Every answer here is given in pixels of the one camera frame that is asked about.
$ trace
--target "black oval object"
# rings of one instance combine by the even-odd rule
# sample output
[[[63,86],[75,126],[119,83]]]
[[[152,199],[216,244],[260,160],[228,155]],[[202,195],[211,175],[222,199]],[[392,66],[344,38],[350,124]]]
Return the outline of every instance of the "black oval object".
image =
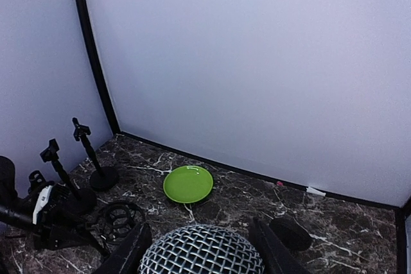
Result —
[[[310,248],[313,242],[303,227],[286,218],[274,218],[270,228],[289,250],[302,252]]]

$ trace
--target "black stand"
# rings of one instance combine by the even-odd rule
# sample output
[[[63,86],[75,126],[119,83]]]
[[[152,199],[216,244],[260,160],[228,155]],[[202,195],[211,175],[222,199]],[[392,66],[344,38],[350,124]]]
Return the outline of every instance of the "black stand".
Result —
[[[95,172],[93,172],[90,176],[89,183],[91,188],[98,192],[108,191],[118,183],[119,175],[117,170],[114,167],[100,166],[97,161],[96,152],[94,152],[94,149],[87,138],[87,136],[91,134],[90,128],[88,126],[78,124],[77,118],[73,118],[73,124],[76,128],[73,134],[74,139],[82,142],[87,156],[91,159],[94,167],[96,168]]]
[[[97,197],[91,189],[77,189],[74,187],[69,175],[58,161],[57,151],[59,149],[57,141],[51,139],[49,146],[40,153],[40,156],[44,162],[51,162],[60,179],[62,179],[63,183],[70,189],[71,194],[66,203],[68,210],[75,214],[90,212],[97,205]]]

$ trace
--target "white eraser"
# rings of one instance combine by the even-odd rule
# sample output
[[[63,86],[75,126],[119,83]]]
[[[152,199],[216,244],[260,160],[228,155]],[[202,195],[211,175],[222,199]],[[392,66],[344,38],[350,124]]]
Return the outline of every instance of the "white eraser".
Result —
[[[307,193],[312,193],[312,194],[316,194],[316,195],[320,195],[320,196],[325,196],[326,193],[319,191],[318,189],[314,189],[312,187],[307,187]]]

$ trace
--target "silver mesh grille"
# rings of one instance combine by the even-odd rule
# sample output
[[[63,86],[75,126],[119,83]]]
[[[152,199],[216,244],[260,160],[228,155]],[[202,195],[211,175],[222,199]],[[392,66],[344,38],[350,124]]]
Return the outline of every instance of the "silver mesh grille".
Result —
[[[242,236],[212,225],[186,226],[164,235],[145,253],[143,274],[260,274],[263,261]]]

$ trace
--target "stand base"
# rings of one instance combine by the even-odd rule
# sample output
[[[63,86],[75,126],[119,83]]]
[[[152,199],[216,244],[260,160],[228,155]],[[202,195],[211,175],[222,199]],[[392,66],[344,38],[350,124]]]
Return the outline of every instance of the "stand base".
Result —
[[[90,186],[97,192],[108,191],[118,183],[119,175],[114,167],[102,167],[104,176],[101,176],[96,170],[90,176]]]
[[[77,200],[73,194],[70,194],[66,203],[68,210],[79,215],[90,212],[97,205],[96,194],[91,189],[78,189],[77,191],[82,199]]]

